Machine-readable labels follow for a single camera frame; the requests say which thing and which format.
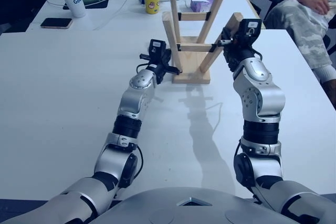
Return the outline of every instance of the white table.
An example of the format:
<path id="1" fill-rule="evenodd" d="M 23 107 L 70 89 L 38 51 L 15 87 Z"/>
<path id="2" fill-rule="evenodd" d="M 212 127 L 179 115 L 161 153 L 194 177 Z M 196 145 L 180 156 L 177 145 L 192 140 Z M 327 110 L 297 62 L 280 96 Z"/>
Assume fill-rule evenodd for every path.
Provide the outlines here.
<path id="1" fill-rule="evenodd" d="M 0 37 L 0 198 L 47 200 L 92 175 L 121 95 L 143 62 L 139 54 L 151 38 L 166 39 L 161 29 L 117 32 Z M 285 179 L 336 192 L 332 105 L 284 30 L 263 30 L 255 49 L 286 94 L 279 135 Z M 170 186 L 251 197 L 235 180 L 242 105 L 224 57 L 211 76 L 209 85 L 187 86 L 168 75 L 157 88 L 139 134 L 144 169 L 121 199 Z"/>
<path id="2" fill-rule="evenodd" d="M 64 4 L 64 0 L 49 0 L 55 4 Z M 124 7 L 115 16 L 115 13 L 123 5 L 125 0 L 109 0 L 107 8 L 104 9 L 87 9 L 87 15 L 83 18 L 74 18 L 74 22 L 68 30 L 138 30 L 144 27 L 152 29 L 156 23 L 161 22 L 161 15 L 164 11 L 170 11 L 170 2 L 162 2 L 160 4 L 160 12 L 158 14 L 150 15 L 145 12 L 139 0 L 127 0 Z M 190 5 L 190 0 L 186 0 L 187 6 Z M 182 12 L 190 12 L 186 8 L 185 1 L 178 1 L 178 8 Z M 245 18 L 256 18 L 254 9 L 251 8 L 246 0 L 223 0 L 221 8 L 213 23 L 213 26 L 223 27 L 233 12 L 241 12 Z M 60 18 L 73 18 L 69 10 L 63 10 L 61 6 L 52 6 L 45 3 L 39 11 L 31 25 L 28 27 L 27 32 L 30 31 L 43 31 L 50 33 L 50 29 L 40 28 L 40 24 L 45 18 L 60 17 Z M 186 27 L 181 29 L 194 30 L 195 22 L 188 22 Z"/>

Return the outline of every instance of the black phone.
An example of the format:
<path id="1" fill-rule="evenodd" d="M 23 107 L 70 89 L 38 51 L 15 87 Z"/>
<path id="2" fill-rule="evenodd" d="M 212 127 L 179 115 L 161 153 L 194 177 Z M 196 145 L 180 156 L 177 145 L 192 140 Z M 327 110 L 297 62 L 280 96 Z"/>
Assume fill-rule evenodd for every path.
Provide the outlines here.
<path id="1" fill-rule="evenodd" d="M 72 18 L 46 18 L 42 24 L 42 28 L 68 29 L 72 24 Z"/>

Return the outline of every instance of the upside-down wooden stool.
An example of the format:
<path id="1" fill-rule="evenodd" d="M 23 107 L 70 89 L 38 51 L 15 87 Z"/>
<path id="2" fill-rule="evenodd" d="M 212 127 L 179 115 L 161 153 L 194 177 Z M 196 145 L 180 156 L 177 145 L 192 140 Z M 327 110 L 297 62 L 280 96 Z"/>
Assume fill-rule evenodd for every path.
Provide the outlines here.
<path id="1" fill-rule="evenodd" d="M 181 71 L 180 75 L 173 77 L 173 83 L 209 84 L 209 67 L 223 50 L 222 47 L 217 46 L 221 34 L 213 44 L 204 44 L 204 41 L 223 0 L 214 0 L 208 13 L 178 13 L 176 0 L 170 1 L 173 22 L 170 12 L 162 14 L 162 21 L 172 51 L 173 62 Z M 242 19 L 241 13 L 233 13 L 225 26 L 230 30 L 231 36 L 237 32 Z M 181 37 L 178 25 L 180 20 L 204 20 L 199 36 Z"/>

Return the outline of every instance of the person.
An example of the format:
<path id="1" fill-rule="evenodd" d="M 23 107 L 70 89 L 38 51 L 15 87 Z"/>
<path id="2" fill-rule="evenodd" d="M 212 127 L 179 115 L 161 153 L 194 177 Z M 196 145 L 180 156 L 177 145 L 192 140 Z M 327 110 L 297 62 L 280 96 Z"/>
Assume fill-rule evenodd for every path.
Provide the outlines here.
<path id="1" fill-rule="evenodd" d="M 336 70 L 323 43 L 336 0 L 284 0 L 264 20 L 266 28 L 286 29 L 336 109 Z"/>

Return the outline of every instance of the tissue box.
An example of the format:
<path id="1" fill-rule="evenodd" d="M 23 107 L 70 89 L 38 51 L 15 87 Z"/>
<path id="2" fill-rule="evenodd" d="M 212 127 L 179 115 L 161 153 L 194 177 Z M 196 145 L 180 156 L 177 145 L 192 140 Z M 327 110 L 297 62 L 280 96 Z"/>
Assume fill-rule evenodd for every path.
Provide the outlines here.
<path id="1" fill-rule="evenodd" d="M 208 2 L 199 2 L 199 1 L 192 1 L 190 2 L 190 8 L 195 13 L 207 13 L 210 11 L 210 7 L 214 0 L 208 0 Z"/>

